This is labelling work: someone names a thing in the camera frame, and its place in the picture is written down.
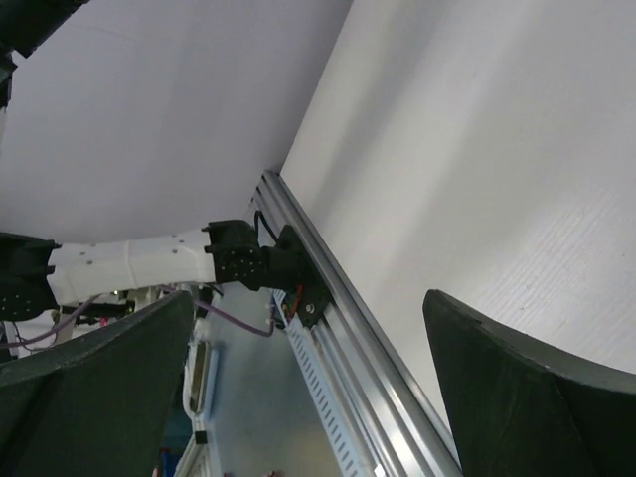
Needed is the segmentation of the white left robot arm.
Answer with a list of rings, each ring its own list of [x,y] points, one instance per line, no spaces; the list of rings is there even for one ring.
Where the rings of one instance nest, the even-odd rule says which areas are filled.
[[[239,282],[251,290],[277,280],[272,251],[244,220],[154,238],[58,243],[1,236],[1,318],[21,322],[46,310],[113,291],[171,283]]]

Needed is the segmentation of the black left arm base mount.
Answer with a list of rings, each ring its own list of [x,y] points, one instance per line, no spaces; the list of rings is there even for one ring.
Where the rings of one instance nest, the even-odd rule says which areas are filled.
[[[332,303],[331,291],[314,264],[298,231],[292,225],[282,227],[276,244],[269,252],[273,273],[272,288],[291,294],[289,316],[297,315],[302,326],[312,329]]]

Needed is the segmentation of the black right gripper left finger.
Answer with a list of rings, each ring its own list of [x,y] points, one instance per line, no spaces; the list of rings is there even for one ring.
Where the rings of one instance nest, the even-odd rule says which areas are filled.
[[[194,324],[173,292],[1,367],[4,476],[149,476]]]

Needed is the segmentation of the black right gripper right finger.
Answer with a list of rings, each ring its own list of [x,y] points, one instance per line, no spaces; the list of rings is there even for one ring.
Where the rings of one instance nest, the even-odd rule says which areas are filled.
[[[632,476],[635,377],[497,322],[447,293],[422,304],[466,476]]]

